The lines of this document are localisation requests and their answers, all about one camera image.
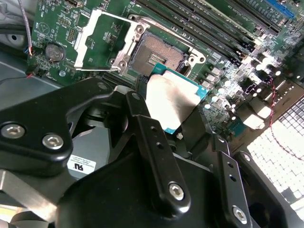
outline silver screw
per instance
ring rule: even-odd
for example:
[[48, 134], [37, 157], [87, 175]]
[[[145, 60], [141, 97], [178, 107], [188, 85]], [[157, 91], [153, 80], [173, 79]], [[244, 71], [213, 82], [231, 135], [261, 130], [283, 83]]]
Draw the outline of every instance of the silver screw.
[[98, 83], [98, 87], [99, 88], [101, 88], [101, 89], [104, 89], [104, 90], [106, 90], [108, 87], [106, 87], [106, 85], [104, 84], [104, 83], [102, 83], [102, 82], [99, 82]]
[[170, 184], [169, 192], [176, 200], [182, 200], [184, 198], [184, 191], [178, 184]]
[[250, 161], [250, 157], [247, 154], [244, 153], [243, 156], [247, 161]]
[[120, 67], [122, 67], [122, 68], [125, 68], [126, 63], [125, 63], [125, 62], [123, 62], [123, 61], [121, 61], [121, 62], [119, 63], [119, 66], [120, 66]]
[[238, 208], [237, 206], [233, 206], [233, 207], [232, 207], [232, 211], [233, 211], [234, 216], [235, 216], [241, 223], [247, 224], [246, 215], [245, 215], [245, 213], [244, 213], [240, 208]]
[[1, 129], [1, 134], [5, 138], [18, 139], [25, 133], [25, 129], [18, 124], [8, 124]]
[[59, 76], [60, 77], [65, 77], [66, 76], [66, 72], [64, 70], [60, 70], [59, 71]]
[[56, 134], [48, 134], [43, 137], [42, 144], [52, 150], [58, 150], [63, 146], [63, 139]]
[[143, 33], [143, 26], [139, 25], [136, 27], [136, 31], [139, 33], [139, 34], [142, 34]]
[[225, 140], [223, 140], [223, 138], [220, 137], [219, 135], [218, 135], [218, 140], [219, 140], [221, 143], [224, 143], [224, 142], [225, 142]]
[[138, 94], [136, 93], [132, 93], [132, 96], [136, 99], [136, 100], [140, 100], [141, 98], [138, 96]]

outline cable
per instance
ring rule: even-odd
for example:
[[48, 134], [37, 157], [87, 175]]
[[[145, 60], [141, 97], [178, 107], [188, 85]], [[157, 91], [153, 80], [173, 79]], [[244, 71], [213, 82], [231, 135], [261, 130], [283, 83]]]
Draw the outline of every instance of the cable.
[[24, 20], [24, 24], [25, 24], [25, 28], [26, 28], [26, 31], [27, 31], [27, 36], [28, 36], [28, 52], [30, 55], [32, 55], [32, 39], [31, 39], [31, 35], [30, 35], [30, 28], [29, 28], [29, 20], [28, 20], [28, 17], [25, 13], [25, 10], [23, 8], [23, 3], [22, 3], [22, 0], [18, 0], [18, 3], [20, 5], [20, 10], [21, 10], [21, 13], [22, 13], [22, 17], [23, 17], [23, 20]]
[[25, 79], [25, 78], [29, 78], [29, 77], [32, 77], [32, 74], [28, 75], [28, 76], [25, 76], [25, 77], [9, 77], [9, 78], [5, 78], [3, 80], [0, 80], [0, 85], [2, 85], [3, 83], [7, 82], [7, 81], [10, 81], [11, 79]]
[[295, 157], [296, 159], [304, 162], [304, 160], [302, 158], [297, 157], [295, 154], [291, 153], [291, 151], [288, 151], [284, 146], [282, 146], [281, 143], [275, 137], [275, 134], [274, 134], [274, 131], [273, 131], [273, 128], [272, 128], [273, 119], [274, 119], [274, 115], [275, 115], [275, 98], [276, 98], [276, 87], [274, 85], [274, 79], [273, 78], [271, 78], [270, 84], [272, 86], [272, 101], [271, 101], [271, 113], [270, 113], [269, 127], [270, 127], [272, 137], [274, 138], [275, 142], [279, 145], [279, 147], [282, 150], [284, 150], [286, 153], [290, 154], [291, 156]]

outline screw hole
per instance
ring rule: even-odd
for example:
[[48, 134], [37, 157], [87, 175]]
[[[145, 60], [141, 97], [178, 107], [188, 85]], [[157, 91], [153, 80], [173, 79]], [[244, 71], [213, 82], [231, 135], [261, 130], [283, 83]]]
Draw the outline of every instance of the screw hole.
[[237, 179], [235, 179], [235, 177], [234, 177], [234, 176], [229, 175], [229, 177], [230, 177], [230, 179], [232, 179], [234, 182], [237, 182]]
[[154, 132], [157, 132], [157, 129], [153, 126], [151, 127], [151, 130], [154, 131]]
[[233, 168], [233, 164], [231, 164], [230, 162], [227, 162], [227, 164], [230, 168]]
[[163, 145], [160, 142], [156, 143], [156, 146], [158, 149], [161, 149], [161, 150], [163, 149]]

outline black capacitor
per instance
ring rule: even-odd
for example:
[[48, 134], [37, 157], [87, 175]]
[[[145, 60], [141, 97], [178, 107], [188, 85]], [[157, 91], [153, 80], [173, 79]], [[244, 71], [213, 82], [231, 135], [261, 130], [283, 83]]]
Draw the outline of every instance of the black capacitor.
[[265, 71], [261, 70], [260, 72], [258, 72], [256, 74], [256, 76], [261, 79], [263, 82], [266, 82], [269, 80], [269, 78], [271, 78], [271, 76], [269, 76], [269, 74], [267, 74]]
[[49, 43], [45, 49], [45, 55], [48, 61], [55, 63], [66, 58], [66, 50], [59, 44]]
[[282, 71], [273, 65], [267, 65], [267, 69], [275, 76], [280, 76]]
[[236, 120], [237, 117], [231, 110], [228, 110], [227, 112], [228, 112], [231, 120]]

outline capacitor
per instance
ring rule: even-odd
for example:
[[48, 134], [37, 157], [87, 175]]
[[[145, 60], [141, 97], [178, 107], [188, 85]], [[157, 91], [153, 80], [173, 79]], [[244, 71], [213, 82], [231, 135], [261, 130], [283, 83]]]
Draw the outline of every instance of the capacitor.
[[215, 94], [210, 94], [209, 97], [210, 97], [210, 99], [211, 99], [212, 102], [217, 102], [217, 101], [218, 101], [218, 98], [219, 98], [219, 97], [216, 96]]
[[225, 93], [225, 89], [222, 86], [217, 86], [216, 90], [218, 91], [219, 94], [224, 94]]
[[267, 69], [272, 73], [274, 74], [275, 76], [280, 76], [282, 71], [278, 68], [276, 68], [275, 66], [273, 65], [268, 65], [267, 66]]
[[228, 79], [228, 78], [223, 78], [222, 80], [221, 80], [221, 82], [222, 82], [222, 84], [223, 84], [223, 86], [224, 87], [229, 87], [229, 86], [231, 86], [231, 81]]
[[211, 108], [211, 105], [209, 104], [208, 101], [204, 101], [202, 105], [203, 105], [203, 107], [204, 107], [205, 109], [210, 109], [210, 108]]
[[60, 62], [61, 60], [66, 58], [66, 51], [65, 49], [56, 43], [49, 43], [45, 49], [45, 55], [48, 61]]
[[230, 104], [231, 108], [235, 108], [237, 106], [232, 99], [228, 99], [228, 103]]
[[228, 110], [227, 112], [228, 112], [231, 120], [236, 120], [237, 117], [231, 110]]
[[253, 97], [256, 97], [257, 96], [257, 92], [253, 89], [250, 91], [250, 94], [253, 96]]
[[268, 73], [266, 73], [264, 70], [259, 71], [256, 75], [263, 82], [268, 82], [271, 79], [271, 76]]
[[255, 60], [253, 60], [251, 62], [251, 66], [253, 66], [257, 71], [260, 71], [263, 69], [263, 65], [260, 62], [255, 61]]
[[256, 92], [259, 94], [262, 91], [262, 89], [260, 87], [256, 87]]
[[271, 63], [271, 59], [263, 54], [259, 54], [257, 59], [265, 66]]

